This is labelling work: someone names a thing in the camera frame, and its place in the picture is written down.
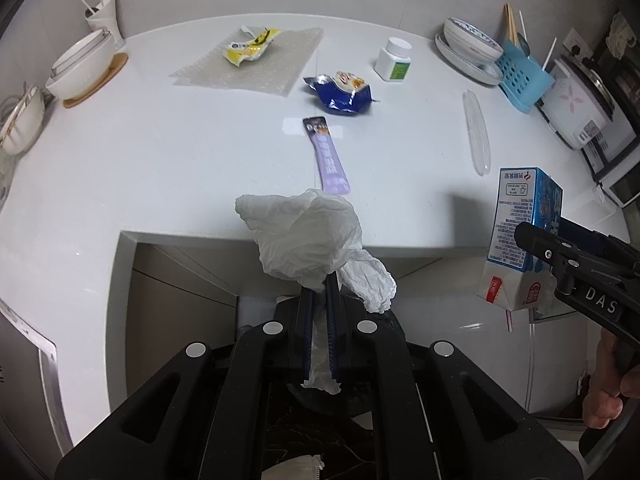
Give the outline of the person's right hand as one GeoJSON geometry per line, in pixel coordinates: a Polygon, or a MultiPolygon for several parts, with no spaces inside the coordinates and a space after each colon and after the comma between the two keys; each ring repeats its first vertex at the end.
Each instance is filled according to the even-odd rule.
{"type": "Polygon", "coordinates": [[[639,367],[625,375],[615,364],[618,339],[602,328],[597,346],[596,367],[591,376],[589,390],[582,402],[582,419],[588,428],[603,429],[623,411],[621,396],[638,399],[640,396],[639,367]]]}

